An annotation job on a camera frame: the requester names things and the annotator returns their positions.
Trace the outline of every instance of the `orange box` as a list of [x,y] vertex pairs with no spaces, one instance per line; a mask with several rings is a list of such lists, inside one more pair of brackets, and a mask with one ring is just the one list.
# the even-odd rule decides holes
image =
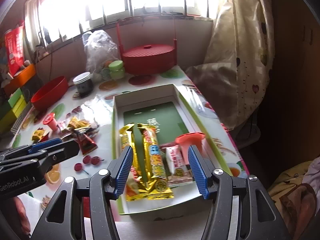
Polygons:
[[18,88],[22,87],[36,74],[35,65],[30,64],[24,70],[22,70],[17,76],[15,76],[9,84],[4,87],[4,92],[9,97]]

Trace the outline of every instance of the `beige curtain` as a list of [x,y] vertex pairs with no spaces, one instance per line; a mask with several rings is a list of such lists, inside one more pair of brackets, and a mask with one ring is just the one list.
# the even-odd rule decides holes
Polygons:
[[271,0],[208,0],[214,19],[204,64],[186,69],[233,129],[263,99],[274,57]]

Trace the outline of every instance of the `silver bolt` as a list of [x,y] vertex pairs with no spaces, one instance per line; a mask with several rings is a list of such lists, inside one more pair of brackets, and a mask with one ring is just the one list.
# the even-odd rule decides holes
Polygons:
[[66,177],[66,178],[64,179],[64,182],[65,182],[65,183],[71,183],[71,182],[73,182],[73,177],[72,177],[72,176]]
[[258,178],[257,178],[257,176],[255,176],[255,175],[249,175],[249,180],[251,180],[251,181],[257,181]]
[[99,171],[99,175],[104,176],[104,175],[107,175],[108,172],[109,171],[107,169],[102,169],[102,170]]
[[215,169],[213,172],[214,172],[214,174],[221,175],[223,173],[223,170],[222,169]]

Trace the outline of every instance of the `red bag with white text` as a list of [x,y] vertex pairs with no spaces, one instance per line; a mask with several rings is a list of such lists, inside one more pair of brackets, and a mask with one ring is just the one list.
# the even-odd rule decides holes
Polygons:
[[5,47],[7,49],[9,73],[14,76],[23,65],[23,47],[22,47],[23,26],[5,34]]

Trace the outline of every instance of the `hand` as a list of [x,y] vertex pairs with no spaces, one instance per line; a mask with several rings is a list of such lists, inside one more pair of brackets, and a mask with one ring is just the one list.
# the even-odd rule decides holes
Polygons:
[[21,229],[22,231],[28,235],[30,233],[30,223],[27,218],[26,209],[22,203],[22,201],[18,197],[14,197],[13,201],[16,205],[18,214],[20,216],[20,222],[21,222]]

